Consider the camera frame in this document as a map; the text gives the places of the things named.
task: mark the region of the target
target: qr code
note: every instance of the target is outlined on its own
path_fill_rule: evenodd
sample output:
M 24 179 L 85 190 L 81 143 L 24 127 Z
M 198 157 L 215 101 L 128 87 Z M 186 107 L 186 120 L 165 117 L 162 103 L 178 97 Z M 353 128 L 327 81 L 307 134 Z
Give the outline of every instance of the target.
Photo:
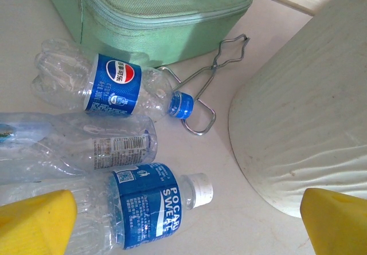
M 119 179 L 119 183 L 122 182 L 130 182 L 134 180 L 134 176 L 131 171 L 123 171 L 116 173 L 117 178 Z

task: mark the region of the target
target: metal wire tongs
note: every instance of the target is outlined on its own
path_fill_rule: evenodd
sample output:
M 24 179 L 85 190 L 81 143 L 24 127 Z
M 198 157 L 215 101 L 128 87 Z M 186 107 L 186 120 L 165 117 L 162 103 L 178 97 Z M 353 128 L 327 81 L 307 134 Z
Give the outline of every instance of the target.
M 241 49 L 241 56 L 239 58 L 236 59 L 230 59 L 230 60 L 226 60 L 225 62 L 223 62 L 222 64 L 218 64 L 218 59 L 222 54 L 222 46 L 224 43 L 229 43 L 229 42 L 236 42 L 239 39 L 243 38 L 243 45 L 242 45 L 242 49 Z M 191 76 L 189 76 L 188 78 L 186 78 L 184 81 L 181 81 L 176 74 L 168 67 L 162 66 L 159 67 L 159 70 L 162 71 L 167 71 L 169 72 L 177 81 L 178 81 L 178 85 L 173 89 L 173 91 L 177 91 L 178 89 L 180 89 L 182 86 L 184 86 L 185 84 L 187 84 L 190 80 L 193 80 L 195 77 L 197 77 L 200 73 L 209 70 L 211 71 L 211 75 L 210 78 L 207 80 L 207 82 L 204 84 L 204 86 L 201 88 L 201 90 L 196 94 L 196 96 L 194 97 L 194 103 L 196 101 L 200 102 L 200 104 L 202 104 L 205 108 L 208 109 L 208 111 L 211 112 L 212 114 L 212 119 L 210 120 L 209 124 L 206 126 L 206 128 L 202 131 L 196 131 L 192 128 L 190 128 L 190 126 L 188 125 L 188 122 L 186 119 L 182 119 L 182 124 L 183 126 L 192 134 L 197 135 L 197 136 L 202 136 L 205 135 L 207 132 L 209 132 L 209 130 L 211 129 L 211 127 L 213 126 L 214 122 L 216 121 L 217 118 L 217 114 L 215 113 L 215 111 L 213 109 L 211 109 L 206 103 L 204 103 L 202 100 L 200 100 L 200 96 L 204 93 L 204 91 L 207 89 L 207 87 L 209 86 L 209 84 L 212 82 L 212 80 L 214 79 L 214 76 L 216 75 L 216 72 L 218 69 L 223 68 L 224 66 L 226 66 L 228 63 L 233 63 L 233 62 L 239 62 L 241 61 L 244 56 L 245 56 L 245 47 L 248 43 L 248 41 L 250 40 L 250 38 L 248 38 L 245 34 L 241 34 L 239 36 L 237 36 L 234 39 L 226 39 L 226 40 L 222 40 L 219 43 L 219 47 L 218 47 L 218 53 L 215 56 L 214 60 L 213 60 L 213 64 L 211 66 L 207 66 L 207 67 L 203 67 L 200 70 L 196 71 L 195 73 L 193 73 Z

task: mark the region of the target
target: green bag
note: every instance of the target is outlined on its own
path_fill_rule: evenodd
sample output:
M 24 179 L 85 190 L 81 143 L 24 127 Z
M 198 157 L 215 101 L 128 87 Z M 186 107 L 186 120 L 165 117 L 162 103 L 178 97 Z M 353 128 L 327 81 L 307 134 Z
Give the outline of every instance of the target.
M 77 42 L 143 66 L 218 47 L 252 0 L 52 0 Z

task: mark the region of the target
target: pocari sweat bottle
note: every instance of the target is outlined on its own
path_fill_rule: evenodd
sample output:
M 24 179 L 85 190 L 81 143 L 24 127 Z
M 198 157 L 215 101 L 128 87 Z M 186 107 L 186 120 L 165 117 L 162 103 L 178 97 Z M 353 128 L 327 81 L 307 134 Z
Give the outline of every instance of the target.
M 36 56 L 33 93 L 63 109 L 140 114 L 154 121 L 169 114 L 190 116 L 190 95 L 172 91 L 165 75 L 90 52 L 73 41 L 46 40 Z
M 157 146 L 147 116 L 0 113 L 0 184 L 150 163 Z
M 209 203 L 205 174 L 176 176 L 164 164 L 124 166 L 72 179 L 0 186 L 0 205 L 68 189 L 78 215 L 66 254 L 106 254 L 131 249 L 175 233 L 182 214 Z

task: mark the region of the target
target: bag zipper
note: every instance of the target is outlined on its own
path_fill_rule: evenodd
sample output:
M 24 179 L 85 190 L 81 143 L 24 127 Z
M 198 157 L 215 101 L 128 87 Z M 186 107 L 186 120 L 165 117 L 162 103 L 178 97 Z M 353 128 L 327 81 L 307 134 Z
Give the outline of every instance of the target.
M 250 5 L 233 7 L 228 10 L 210 11 L 207 13 L 188 14 L 177 17 L 164 18 L 140 18 L 118 13 L 109 7 L 106 7 L 101 0 L 85 0 L 91 8 L 93 8 L 100 16 L 108 22 L 130 30 L 146 30 L 165 28 L 169 26 L 179 26 L 186 24 L 195 24 L 206 22 L 214 19 L 228 17 L 237 13 L 241 13 Z

